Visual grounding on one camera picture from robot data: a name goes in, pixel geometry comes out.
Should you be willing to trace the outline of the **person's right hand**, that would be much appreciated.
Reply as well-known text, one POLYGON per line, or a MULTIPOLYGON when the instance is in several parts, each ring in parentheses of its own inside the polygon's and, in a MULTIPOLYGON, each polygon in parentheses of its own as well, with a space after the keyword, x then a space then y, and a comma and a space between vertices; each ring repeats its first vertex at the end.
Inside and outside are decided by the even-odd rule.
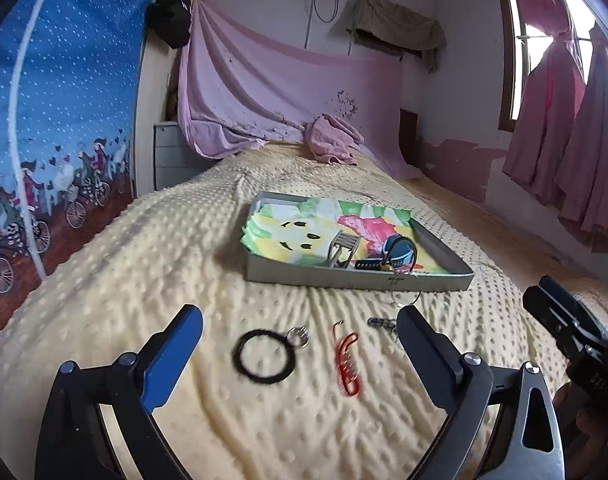
POLYGON ((566 479, 608 479, 608 413, 567 382, 554 395, 566 479))

